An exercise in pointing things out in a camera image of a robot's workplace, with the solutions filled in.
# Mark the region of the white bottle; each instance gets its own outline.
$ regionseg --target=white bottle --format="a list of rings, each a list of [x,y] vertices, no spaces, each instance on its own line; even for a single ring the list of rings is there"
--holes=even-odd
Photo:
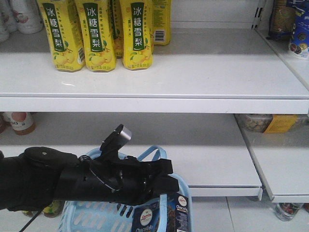
[[[7,26],[9,33],[17,31],[16,20],[8,0],[0,0],[0,13],[2,13],[4,24]]]
[[[0,43],[6,41],[9,38],[10,34],[7,30],[6,25],[4,24],[4,20],[2,14],[0,14]]]
[[[43,28],[36,0],[10,0],[17,28],[21,33],[32,34]]]

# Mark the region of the green label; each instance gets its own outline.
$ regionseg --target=green label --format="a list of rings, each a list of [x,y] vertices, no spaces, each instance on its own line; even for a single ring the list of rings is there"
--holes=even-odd
[[[96,3],[84,3],[83,6],[88,23],[91,51],[102,52],[103,47],[99,30],[98,5]]]
[[[143,2],[134,2],[131,4],[132,20],[133,20],[133,50],[144,50],[143,36]]]
[[[54,48],[58,52],[64,52],[65,47],[63,44],[62,36],[60,33],[59,22],[56,15],[55,6],[51,3],[43,3],[43,7],[48,18],[48,23],[50,26],[50,32],[52,34]]]

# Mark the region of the store shelf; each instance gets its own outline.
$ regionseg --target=store shelf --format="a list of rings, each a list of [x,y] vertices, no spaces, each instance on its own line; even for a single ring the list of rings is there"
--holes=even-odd
[[[133,132],[121,152],[138,156],[160,145],[194,196],[258,196],[261,182],[233,115],[150,113],[37,113],[25,136],[0,134],[0,150],[16,156],[48,146],[78,156],[99,147],[119,124]]]
[[[280,57],[285,65],[294,73],[301,83],[309,89],[309,61],[297,59],[288,53],[289,41],[275,41],[269,39],[267,30],[259,31],[260,35],[265,39],[268,45]]]
[[[243,135],[271,200],[309,202],[309,126],[284,134],[243,130]]]
[[[306,114],[309,92],[251,29],[173,29],[147,70],[58,72],[45,31],[0,44],[0,111]]]

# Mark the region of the shelf bracket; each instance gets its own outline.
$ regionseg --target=shelf bracket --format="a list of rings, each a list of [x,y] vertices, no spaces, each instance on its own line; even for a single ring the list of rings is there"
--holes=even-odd
[[[260,24],[262,11],[265,7],[265,4],[266,4],[266,0],[260,0],[259,1],[257,8],[256,8],[256,11],[255,11],[254,19],[253,19],[253,22],[252,22],[252,26],[251,26],[252,29],[257,28],[258,25]]]

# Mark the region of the yellow drink bottle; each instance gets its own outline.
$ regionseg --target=yellow drink bottle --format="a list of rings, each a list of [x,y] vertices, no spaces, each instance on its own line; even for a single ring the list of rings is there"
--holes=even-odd
[[[116,67],[109,0],[75,0],[81,21],[87,68],[109,72]]]
[[[120,0],[110,0],[110,14],[112,23],[112,36],[115,43],[115,54],[117,58],[121,58],[123,55],[124,30]]]
[[[130,70],[147,69],[151,52],[151,0],[120,0],[124,28],[123,64]]]
[[[74,72],[84,66],[84,46],[74,0],[37,0],[55,67]]]
[[[172,0],[153,0],[154,44],[167,45],[170,42],[170,17]]]

